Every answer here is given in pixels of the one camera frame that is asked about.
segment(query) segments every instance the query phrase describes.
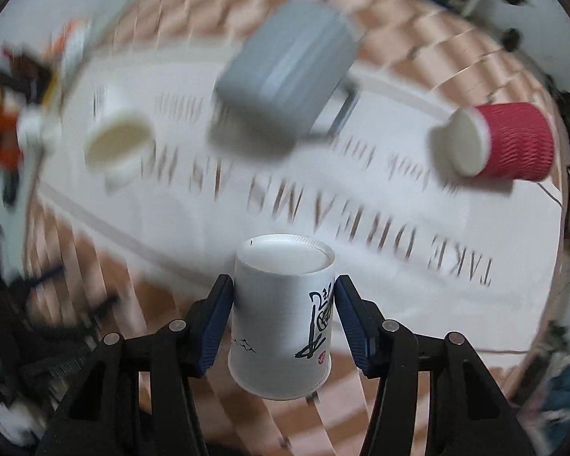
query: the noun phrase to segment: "red corrugated paper cup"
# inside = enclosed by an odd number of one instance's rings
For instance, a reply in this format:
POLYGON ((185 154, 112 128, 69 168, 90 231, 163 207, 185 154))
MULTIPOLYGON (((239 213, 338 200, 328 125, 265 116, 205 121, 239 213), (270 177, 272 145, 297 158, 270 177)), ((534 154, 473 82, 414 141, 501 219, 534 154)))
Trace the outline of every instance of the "red corrugated paper cup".
POLYGON ((539 182, 553 165, 549 122, 530 103, 460 108, 447 134, 451 164, 463 176, 539 182))

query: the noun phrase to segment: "wooden table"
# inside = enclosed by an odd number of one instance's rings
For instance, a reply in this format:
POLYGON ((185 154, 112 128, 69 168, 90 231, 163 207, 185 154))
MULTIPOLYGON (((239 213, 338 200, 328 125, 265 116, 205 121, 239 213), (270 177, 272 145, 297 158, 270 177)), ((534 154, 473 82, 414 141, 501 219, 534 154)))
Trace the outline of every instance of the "wooden table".
MULTIPOLYGON (((245 39, 285 1, 131 0, 106 33, 97 54, 160 48, 198 37, 245 39)), ((387 68, 462 106, 528 101, 542 109, 554 129, 559 125, 557 111, 539 81, 490 37, 450 12, 427 0, 328 1, 362 28, 365 37, 359 59, 363 62, 387 68)), ((561 145, 567 145, 565 137, 561 145)), ((560 154, 551 180, 562 190, 565 170, 560 154)), ((131 240, 128 235, 118 234, 98 220, 94 221, 94 234, 75 230, 66 213, 87 220, 93 220, 92 214, 83 207, 68 205, 67 201, 59 202, 58 194, 51 197, 67 210, 56 210, 40 196, 32 200, 25 264, 30 273, 39 274, 63 259, 71 277, 66 283, 56 283, 39 293, 32 303, 33 313, 51 323, 72 322, 77 312, 85 310, 89 302, 103 296, 109 288, 122 295, 123 307, 105 324, 105 332, 120 331, 126 337, 146 334, 185 313, 190 300, 173 296, 167 289, 145 280, 135 269, 102 249, 105 238, 131 240)), ((150 253, 148 258, 158 257, 150 253)), ((359 453, 377 381, 359 376, 350 356, 333 353, 332 373, 320 390, 319 402, 272 402, 257 399, 234 384, 225 360, 228 344, 226 334, 207 379, 192 382, 207 440, 246 448, 253 454, 359 453), (336 405, 330 408, 329 399, 338 403, 337 409, 336 405)), ((517 365, 522 364, 524 356, 525 352, 518 352, 517 365)), ((505 391, 517 382, 518 367, 491 371, 505 391)), ((421 448, 426 437, 428 376, 421 375, 420 379, 414 454, 424 454, 421 448)), ((149 406, 147 377, 142 378, 141 385, 141 403, 149 406)))

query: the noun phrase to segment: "checkered wood pattern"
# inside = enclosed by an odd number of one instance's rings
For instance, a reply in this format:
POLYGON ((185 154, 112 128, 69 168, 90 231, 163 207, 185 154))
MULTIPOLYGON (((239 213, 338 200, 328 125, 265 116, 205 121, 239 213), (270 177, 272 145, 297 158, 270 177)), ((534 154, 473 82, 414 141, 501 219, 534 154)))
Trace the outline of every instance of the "checkered wood pattern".
MULTIPOLYGON (((246 39, 286 0, 133 0, 104 35, 97 54, 131 53, 194 38, 246 39)), ((541 84, 515 57, 468 22, 427 0, 324 0, 351 16, 363 33, 359 59, 388 69, 462 105, 528 101, 555 130, 556 110, 541 84)), ((552 180, 561 187, 561 160, 552 180)), ((103 332, 125 337, 153 333, 184 315, 191 300, 140 277, 123 258, 93 243, 74 222, 58 216, 40 195, 28 214, 25 266, 38 276, 63 261, 67 276, 32 295, 30 314, 50 324, 73 323, 114 290, 122 303, 103 332)), ((332 372, 313 399, 267 401, 243 391, 227 367, 230 332, 204 379, 192 379, 205 438, 251 454, 356 456, 377 391, 350 355, 332 353, 332 372)), ((518 369, 491 369, 501 386, 518 369)), ((150 408, 149 376, 140 376, 140 403, 150 408)), ((429 410, 428 375, 421 374, 413 455, 424 454, 429 410)))

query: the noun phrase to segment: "white paper cup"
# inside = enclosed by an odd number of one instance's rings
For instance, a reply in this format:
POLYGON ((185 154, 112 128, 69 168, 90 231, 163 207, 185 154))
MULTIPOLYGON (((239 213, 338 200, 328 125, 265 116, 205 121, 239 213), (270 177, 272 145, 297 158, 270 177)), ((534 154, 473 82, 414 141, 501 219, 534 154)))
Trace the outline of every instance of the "white paper cup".
POLYGON ((246 391, 284 401, 329 376, 336 256, 305 236, 268 234, 236 253, 228 367, 246 391))
POLYGON ((84 147, 87 167, 104 175, 107 189, 123 187, 141 176, 154 155, 154 126, 114 85, 95 89, 92 108, 84 147))

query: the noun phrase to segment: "silver screw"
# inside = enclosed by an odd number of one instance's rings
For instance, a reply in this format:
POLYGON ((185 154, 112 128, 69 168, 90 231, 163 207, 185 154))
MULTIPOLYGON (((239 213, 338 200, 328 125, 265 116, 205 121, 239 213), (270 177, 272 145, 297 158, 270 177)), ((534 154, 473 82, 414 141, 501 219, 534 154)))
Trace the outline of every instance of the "silver screw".
POLYGON ((117 332, 111 332, 110 334, 106 334, 103 339, 103 342, 108 346, 115 345, 120 341, 120 335, 117 332))
POLYGON ((175 333, 178 333, 179 331, 183 331, 185 328, 186 328, 186 321, 182 320, 180 318, 177 318, 177 319, 169 322, 169 329, 175 333))
POLYGON ((464 336, 459 332, 451 332, 447 338, 455 345, 461 345, 464 343, 464 336))
POLYGON ((395 331, 399 330, 399 323, 396 320, 390 318, 382 323, 382 329, 390 333, 394 333, 395 331))

